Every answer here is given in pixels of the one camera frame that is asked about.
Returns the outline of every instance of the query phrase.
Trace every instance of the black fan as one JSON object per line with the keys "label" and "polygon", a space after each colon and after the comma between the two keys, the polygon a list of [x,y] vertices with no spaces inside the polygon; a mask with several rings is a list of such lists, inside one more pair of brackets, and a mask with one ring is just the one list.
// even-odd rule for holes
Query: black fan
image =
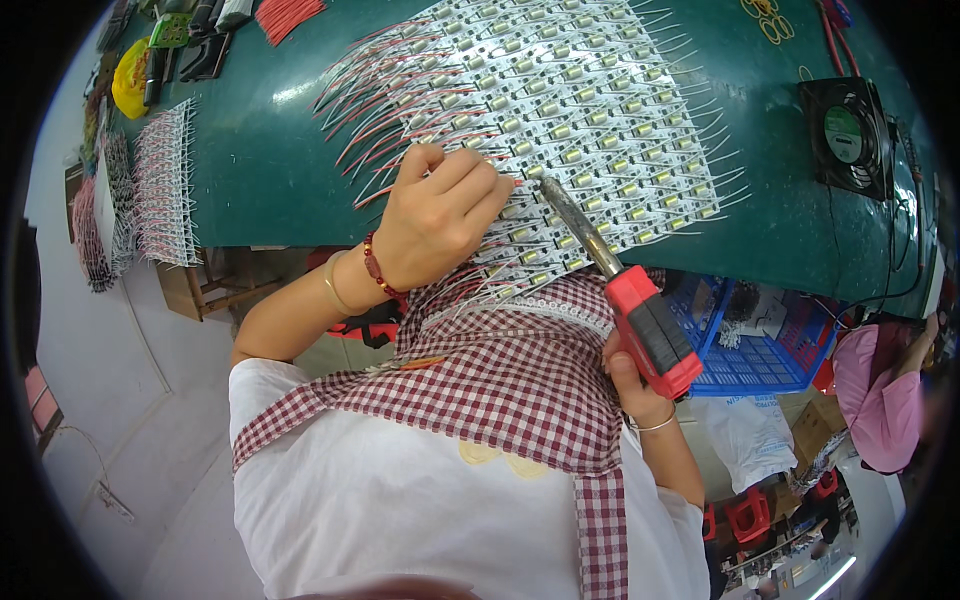
{"label": "black fan", "polygon": [[876,87],[860,77],[797,84],[820,183],[894,197],[893,140]]}

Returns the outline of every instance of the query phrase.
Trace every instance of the lace trim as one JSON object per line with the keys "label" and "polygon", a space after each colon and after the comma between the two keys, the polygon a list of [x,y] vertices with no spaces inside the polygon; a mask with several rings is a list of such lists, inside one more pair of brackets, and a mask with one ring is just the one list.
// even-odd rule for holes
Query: lace trim
{"label": "lace trim", "polygon": [[436,315],[427,317],[423,322],[423,328],[426,329],[433,324],[446,320],[447,318],[456,314],[458,310],[460,311],[458,315],[460,317],[468,314],[488,312],[493,310],[510,310],[515,312],[533,313],[536,315],[543,315],[544,317],[552,317],[554,319],[560,319],[562,321],[581,325],[594,331],[603,339],[607,339],[607,336],[610,335],[610,332],[613,329],[612,321],[608,321],[604,317],[580,308],[579,306],[574,306],[573,304],[567,304],[564,302],[557,302],[555,300],[526,298],[523,296],[512,298],[496,305],[480,305],[463,309],[460,309],[458,306],[451,306],[446,310],[437,313]]}

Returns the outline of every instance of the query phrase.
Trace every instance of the bracelet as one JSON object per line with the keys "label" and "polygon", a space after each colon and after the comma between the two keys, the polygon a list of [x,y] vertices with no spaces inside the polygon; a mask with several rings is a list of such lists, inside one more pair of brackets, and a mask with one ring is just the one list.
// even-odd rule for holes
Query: bracelet
{"label": "bracelet", "polygon": [[373,231],[367,234],[367,237],[363,240],[363,264],[367,266],[367,273],[376,281],[376,284],[380,286],[387,296],[391,298],[396,298],[397,300],[403,300],[407,297],[407,292],[398,292],[394,288],[387,285],[387,282],[383,280],[383,274],[380,272],[380,263],[376,261],[376,256],[373,255]]}
{"label": "bracelet", "polygon": [[346,254],[347,250],[341,250],[339,252],[334,252],[324,263],[324,283],[326,284],[326,296],[330,298],[330,301],[333,302],[333,307],[337,309],[337,312],[340,312],[348,317],[359,317],[360,315],[367,312],[366,309],[357,312],[356,309],[350,308],[344,304],[343,300],[340,300],[340,297],[337,296],[337,289],[333,287],[333,265],[336,264],[340,257]]}
{"label": "bracelet", "polygon": [[667,420],[665,420],[659,425],[654,425],[653,427],[638,427],[636,430],[639,431],[640,433],[645,433],[647,431],[655,431],[657,429],[660,429],[661,427],[665,427],[670,421],[673,420],[674,417],[677,416],[677,403],[670,402],[670,404],[673,405],[673,410],[670,411],[670,416],[667,418]]}

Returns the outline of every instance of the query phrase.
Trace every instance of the checkered scarf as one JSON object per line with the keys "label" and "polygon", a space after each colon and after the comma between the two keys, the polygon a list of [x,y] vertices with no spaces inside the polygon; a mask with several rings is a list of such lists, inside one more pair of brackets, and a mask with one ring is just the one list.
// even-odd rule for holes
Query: checkered scarf
{"label": "checkered scarf", "polygon": [[523,302],[459,315],[450,306],[456,294],[438,301],[437,292],[410,295],[392,364],[432,356],[443,362],[410,371],[337,372],[299,386],[243,428],[233,446],[234,472],[329,409],[499,448],[574,476],[583,596],[625,598],[622,418],[600,370],[602,331],[612,327],[603,279],[571,274]]}

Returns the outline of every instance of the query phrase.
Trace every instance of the yellow plastic bag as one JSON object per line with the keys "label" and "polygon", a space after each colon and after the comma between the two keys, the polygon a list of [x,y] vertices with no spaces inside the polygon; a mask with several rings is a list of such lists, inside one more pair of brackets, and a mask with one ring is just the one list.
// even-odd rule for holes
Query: yellow plastic bag
{"label": "yellow plastic bag", "polygon": [[147,107],[143,106],[143,90],[147,86],[149,44],[149,37],[137,40],[113,71],[113,102],[130,119],[147,114]]}

